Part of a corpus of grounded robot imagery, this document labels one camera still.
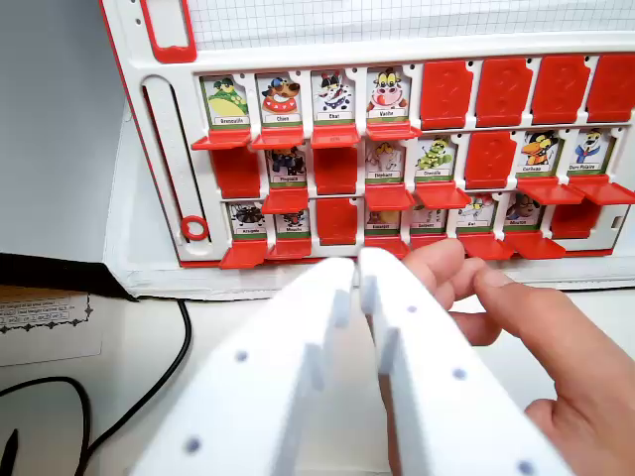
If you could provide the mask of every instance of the cartoon character card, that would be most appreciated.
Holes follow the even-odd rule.
[[[288,73],[256,75],[263,127],[302,124],[300,85]]]
[[[368,122],[408,120],[410,107],[410,77],[400,66],[368,69],[366,117]]]
[[[309,238],[311,236],[308,210],[274,215],[274,223],[278,238]]]
[[[266,240],[265,216],[257,201],[232,201],[227,203],[229,226],[234,240]]]
[[[456,144],[449,136],[418,139],[417,153],[415,181],[452,180]]]
[[[503,230],[538,230],[544,211],[545,207],[531,196],[520,192],[512,193],[507,205]]]
[[[446,223],[447,210],[432,210],[423,205],[417,205],[412,212],[410,234],[444,233]]]
[[[525,134],[516,177],[546,177],[556,173],[564,141],[556,131],[537,131]]]
[[[397,142],[366,143],[366,183],[403,181],[406,151]]]
[[[366,207],[364,234],[399,235],[401,227],[401,211],[371,211]]]
[[[200,90],[204,98],[209,129],[249,127],[245,88],[236,84],[231,74],[202,76]]]
[[[297,147],[265,151],[265,158],[271,187],[307,185],[305,154]]]
[[[311,85],[316,125],[355,122],[355,83],[343,69],[313,71]]]
[[[491,231],[498,202],[489,193],[470,196],[470,203],[458,211],[457,232]]]
[[[580,129],[575,141],[575,156],[569,164],[570,176],[604,174],[614,141],[608,129]]]

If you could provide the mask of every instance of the grid paper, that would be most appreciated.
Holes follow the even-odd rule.
[[[634,0],[190,0],[199,50],[635,30]]]

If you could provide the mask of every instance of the fingernail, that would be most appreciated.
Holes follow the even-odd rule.
[[[483,283],[492,288],[501,288],[513,282],[514,280],[509,278],[505,273],[493,268],[486,268],[483,273]]]

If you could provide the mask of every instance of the cartoon bird character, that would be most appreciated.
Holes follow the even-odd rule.
[[[532,199],[531,196],[525,193],[516,193],[515,201],[507,208],[506,216],[508,220],[529,218],[538,208],[540,208],[540,203]]]
[[[430,148],[425,151],[424,156],[417,161],[417,167],[420,171],[425,169],[433,169],[443,164],[452,162],[452,155],[444,154],[447,147],[447,140],[437,137],[433,140]]]
[[[262,91],[265,100],[262,108],[274,114],[293,114],[298,112],[296,96],[300,94],[300,85],[282,77],[274,77],[267,90]]]
[[[478,218],[487,206],[494,203],[494,199],[491,195],[487,194],[478,194],[474,195],[471,198],[471,203],[469,203],[465,208],[458,211],[458,214],[461,216],[472,216],[474,219]]]
[[[587,157],[594,156],[599,152],[600,137],[602,137],[602,134],[599,132],[599,129],[591,129],[586,133],[584,142],[575,148],[575,153],[577,154],[577,160],[575,162],[577,164],[584,164]]]
[[[392,67],[387,67],[377,74],[373,83],[375,86],[370,94],[370,102],[366,111],[373,109],[394,109],[397,106],[406,107],[408,100],[404,97],[401,87],[401,77]]]
[[[207,103],[219,116],[246,116],[247,101],[236,92],[234,81],[224,77],[214,83],[214,92],[207,96]]]
[[[527,156],[528,166],[546,166],[549,163],[548,151],[558,143],[555,131],[537,132],[529,138],[529,144],[522,149]]]

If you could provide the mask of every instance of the cartoon cow character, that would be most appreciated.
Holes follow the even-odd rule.
[[[298,112],[296,96],[300,94],[300,85],[287,81],[282,77],[275,77],[266,91],[262,91],[265,100],[262,108],[274,114],[293,114]]]
[[[584,142],[575,148],[575,153],[577,154],[577,160],[575,162],[577,164],[584,164],[587,157],[594,156],[599,152],[599,140],[601,137],[602,134],[598,129],[591,129],[586,133]]]
[[[540,203],[532,199],[529,195],[516,193],[514,203],[507,208],[507,219],[518,220],[522,218],[529,218],[538,208],[540,208]]]
[[[549,164],[548,151],[558,143],[555,131],[537,132],[529,138],[529,144],[522,149],[527,156],[528,166],[546,166]]]
[[[401,168],[401,154],[388,142],[382,142],[366,157],[366,171],[391,172]]]
[[[339,71],[321,75],[321,86],[316,94],[317,109],[322,111],[345,111],[350,108],[352,93],[350,87],[342,83]]]
[[[370,102],[368,107],[366,107],[366,111],[406,107],[408,100],[404,97],[404,90],[400,82],[399,73],[392,67],[387,67],[384,71],[380,71],[373,81],[375,85],[370,93]]]

